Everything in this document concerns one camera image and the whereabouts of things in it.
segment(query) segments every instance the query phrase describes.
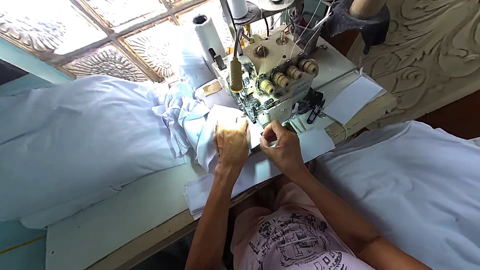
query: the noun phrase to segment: ornate wall panel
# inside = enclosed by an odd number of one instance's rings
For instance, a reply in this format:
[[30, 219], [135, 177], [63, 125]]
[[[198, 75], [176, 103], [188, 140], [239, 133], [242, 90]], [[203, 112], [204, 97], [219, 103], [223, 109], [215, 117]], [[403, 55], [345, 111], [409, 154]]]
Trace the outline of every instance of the ornate wall panel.
[[130, 81], [148, 80], [148, 77], [113, 45], [106, 45], [75, 59], [63, 68], [76, 76], [103, 74]]
[[398, 107], [379, 126], [416, 119], [480, 89], [477, 0], [387, 0], [386, 42], [363, 56], [360, 36], [348, 58], [392, 93]]
[[172, 27], [170, 21], [165, 21], [125, 39], [133, 51], [162, 78], [174, 74], [168, 58], [167, 38], [175, 35]]
[[0, 9], [0, 37], [41, 60], [64, 54], [107, 35], [96, 29], [69, 1], [5, 1]]

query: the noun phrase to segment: woman's left hand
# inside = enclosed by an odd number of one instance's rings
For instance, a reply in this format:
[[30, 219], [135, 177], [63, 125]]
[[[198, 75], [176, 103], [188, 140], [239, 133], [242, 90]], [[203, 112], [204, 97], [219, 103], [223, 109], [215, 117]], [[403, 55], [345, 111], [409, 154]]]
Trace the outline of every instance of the woman's left hand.
[[217, 122], [214, 143], [218, 165], [226, 169], [241, 171], [248, 158], [250, 132], [247, 117]]

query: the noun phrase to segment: thread spool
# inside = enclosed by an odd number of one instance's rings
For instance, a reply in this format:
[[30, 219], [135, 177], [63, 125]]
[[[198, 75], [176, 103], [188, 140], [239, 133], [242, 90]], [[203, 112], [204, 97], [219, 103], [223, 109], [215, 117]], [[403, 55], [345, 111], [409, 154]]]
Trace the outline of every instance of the thread spool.
[[273, 79], [276, 84], [278, 84], [281, 87], [287, 87], [290, 84], [290, 80], [280, 72], [277, 72], [273, 75]]
[[228, 6], [234, 19], [243, 18], [248, 13], [247, 0], [228, 0]]
[[275, 90], [275, 87], [273, 86], [272, 82], [270, 82], [270, 80], [264, 79], [260, 82], [260, 89], [263, 90], [265, 93], [271, 95]]
[[354, 0], [350, 6], [350, 15], [358, 19], [367, 19], [377, 15], [386, 0]]
[[317, 67], [315, 66], [315, 60], [313, 59], [302, 59], [299, 62], [299, 70], [306, 72], [308, 74], [315, 74]]
[[299, 80], [302, 77], [301, 71], [296, 66], [289, 66], [287, 68], [287, 76], [295, 80]]
[[212, 63], [214, 62], [213, 57], [210, 55], [208, 50], [212, 48], [216, 54], [219, 54], [222, 58], [226, 57], [225, 49], [223, 48], [222, 41], [218, 36], [215, 25], [213, 24], [212, 18], [206, 15], [198, 15], [193, 18], [193, 31], [197, 35], [198, 40], [200, 41], [200, 46], [202, 47], [202, 52], [207, 63], [208, 69], [214, 74]]

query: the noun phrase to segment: white thread spool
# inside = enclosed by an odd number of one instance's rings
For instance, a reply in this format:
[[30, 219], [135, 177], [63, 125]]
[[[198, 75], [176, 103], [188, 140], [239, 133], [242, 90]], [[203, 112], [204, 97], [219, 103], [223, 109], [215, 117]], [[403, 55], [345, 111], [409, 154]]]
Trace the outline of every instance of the white thread spool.
[[234, 19], [240, 19], [247, 15], [247, 0], [228, 0], [228, 6]]

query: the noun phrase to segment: fabric pile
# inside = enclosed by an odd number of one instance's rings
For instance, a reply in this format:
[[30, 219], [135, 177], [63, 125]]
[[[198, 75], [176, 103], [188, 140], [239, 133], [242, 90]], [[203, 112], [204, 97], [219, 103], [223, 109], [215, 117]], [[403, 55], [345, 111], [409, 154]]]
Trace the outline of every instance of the fabric pile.
[[480, 147], [410, 121], [367, 131], [318, 158], [317, 177], [432, 269], [480, 265]]
[[193, 99], [193, 95], [186, 84], [177, 84], [168, 90], [164, 105], [152, 108], [168, 127], [176, 158], [187, 153], [189, 148], [197, 150], [205, 115], [210, 111], [201, 101]]
[[0, 94], [0, 221], [44, 228], [143, 175], [184, 164], [156, 115], [167, 112], [167, 90], [97, 75]]

